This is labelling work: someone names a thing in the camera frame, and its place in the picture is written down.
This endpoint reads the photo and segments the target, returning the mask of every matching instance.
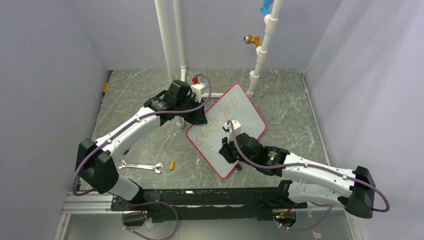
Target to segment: whiteboard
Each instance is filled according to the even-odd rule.
[[[205,113],[207,124],[191,125],[185,135],[221,178],[227,178],[240,161],[228,163],[219,154],[228,120],[237,120],[241,132],[258,139],[266,130],[261,115],[239,83],[232,85]]]

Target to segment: orange pipe fitting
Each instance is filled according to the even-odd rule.
[[[260,47],[261,46],[261,37],[260,36],[255,36],[253,37],[252,35],[246,35],[244,36],[244,43],[245,44],[255,44],[256,47]]]

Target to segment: marble floor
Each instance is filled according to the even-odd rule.
[[[206,74],[212,81],[214,93],[223,93],[234,83],[241,83],[247,90],[250,71],[251,69],[190,69],[187,79],[190,80],[198,73]],[[145,101],[168,87],[165,69],[114,71],[109,80],[94,139],[113,131],[132,117]],[[308,160],[326,164],[317,128],[296,69],[263,69],[252,102],[267,127],[260,138],[261,144],[284,148]],[[165,166],[162,174],[131,168],[118,170],[119,174],[132,179],[144,189],[278,186],[280,177],[263,175],[244,163],[241,163],[241,171],[232,172],[228,178],[220,178],[186,138],[188,126],[186,124],[184,129],[178,129],[175,121],[169,121],[140,139],[121,158],[131,164],[162,163]],[[173,171],[169,170],[171,161],[176,162]],[[81,190],[88,188],[88,184],[81,183]]]

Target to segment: yellow object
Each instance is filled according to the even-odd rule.
[[[106,93],[106,91],[108,90],[108,83],[106,82],[106,84],[104,85],[104,87],[103,87],[103,93],[105,94]]]
[[[171,162],[171,166],[169,167],[169,170],[174,170],[175,167],[175,161]]]

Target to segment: wrench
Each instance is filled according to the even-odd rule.
[[[118,163],[119,164],[116,165],[117,169],[123,169],[123,168],[147,169],[147,170],[153,170],[157,174],[161,173],[161,171],[159,171],[159,168],[164,167],[162,163],[158,163],[156,165],[129,164],[122,159],[119,159]]]

